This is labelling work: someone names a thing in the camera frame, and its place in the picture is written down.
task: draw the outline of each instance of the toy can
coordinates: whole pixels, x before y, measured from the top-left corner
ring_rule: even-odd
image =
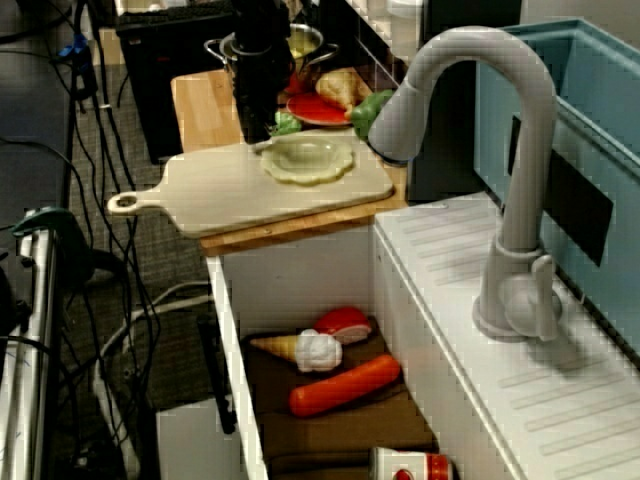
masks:
[[[369,480],[453,480],[453,465],[445,455],[375,447],[369,454]]]

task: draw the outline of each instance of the gray carpet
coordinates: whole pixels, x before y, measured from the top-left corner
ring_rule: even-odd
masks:
[[[126,161],[133,176],[137,190],[155,186],[162,176],[163,167],[152,165],[144,142],[135,102],[130,85],[123,90],[120,108],[116,108],[116,99],[122,80],[126,75],[124,66],[107,68],[108,92],[111,104],[114,106],[114,116],[120,132],[126,155]],[[117,180],[122,190],[129,190],[123,168],[120,165],[113,134],[108,129],[107,115],[102,112],[102,121],[107,129],[109,151],[116,165]],[[106,175],[100,166],[100,142],[98,127],[93,111],[86,114],[78,113],[78,131],[90,155],[97,165],[97,195],[102,203],[102,178],[105,178],[104,199],[116,193],[114,182],[109,171]],[[94,248],[113,249],[122,257],[118,248],[109,241],[107,228],[98,213],[96,201],[92,193],[92,169],[89,161],[82,152],[78,139],[74,140],[73,163],[80,172],[84,195],[91,218]],[[71,186],[70,208],[79,219],[81,227],[88,236],[88,231],[82,220],[82,202],[78,185],[73,179]],[[109,218],[116,236],[123,244],[128,239],[126,222],[119,218]],[[144,285],[151,297],[164,292],[166,289],[181,282],[206,281],[208,279],[204,258],[200,252],[198,242],[182,237],[168,217],[161,213],[150,212],[139,217],[135,235],[136,252],[140,265],[140,274]],[[135,278],[130,275],[132,285]],[[122,289],[110,274],[96,272],[94,278],[87,285],[88,297],[95,316],[99,343],[102,345],[123,323]],[[195,288],[181,292],[184,297],[202,295],[205,288]],[[139,303],[139,297],[134,289],[134,302]],[[191,403],[211,397],[209,377],[204,363],[202,347],[196,328],[198,313],[207,312],[210,305],[194,307],[186,311],[160,315],[161,333],[159,343],[153,354],[153,367],[149,385],[149,398],[158,410],[166,410],[175,406]],[[144,322],[136,328],[135,353],[142,368],[147,357],[148,336]],[[95,343],[92,336],[88,310],[82,295],[76,295],[68,309],[68,325],[64,330],[69,338],[75,355],[80,363],[84,363],[95,355]],[[63,342],[61,346],[62,359],[70,369],[76,366],[71,349]],[[133,364],[131,355],[123,356],[116,352],[107,359],[107,371],[110,383],[120,395],[119,402],[125,402],[129,395],[127,387],[127,372]],[[96,400],[91,393],[93,367],[84,375],[84,379],[77,388],[80,407],[81,434],[84,441],[99,438],[104,430],[105,422],[100,415]],[[59,402],[62,402],[66,391],[62,390]],[[59,415],[58,428],[54,438],[54,452],[57,458],[67,458],[72,452],[72,436],[70,434],[71,416],[68,404],[63,407]]]

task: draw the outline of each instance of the orange carrot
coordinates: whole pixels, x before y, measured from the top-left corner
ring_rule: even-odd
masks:
[[[380,355],[348,372],[293,389],[289,408],[297,417],[308,417],[372,392],[399,374],[398,362],[391,355]]]

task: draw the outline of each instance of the white cutting board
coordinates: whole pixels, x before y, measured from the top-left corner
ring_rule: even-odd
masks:
[[[293,135],[351,144],[353,168],[332,183],[280,183],[262,170],[255,146],[238,143],[172,157],[156,187],[116,195],[107,209],[125,216],[159,209],[186,237],[198,238],[372,202],[393,193],[393,183],[380,161],[352,128]]]

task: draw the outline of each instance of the faucet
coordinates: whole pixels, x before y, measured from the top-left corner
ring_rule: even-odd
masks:
[[[556,118],[556,91],[538,55],[502,30],[462,27],[431,39],[418,52],[369,132],[379,154],[411,160],[420,151],[435,84],[449,66],[476,60],[498,70],[518,91],[522,126],[502,229],[493,239],[473,320],[505,340],[557,335],[562,306],[553,292],[555,264],[540,244],[542,204]]]

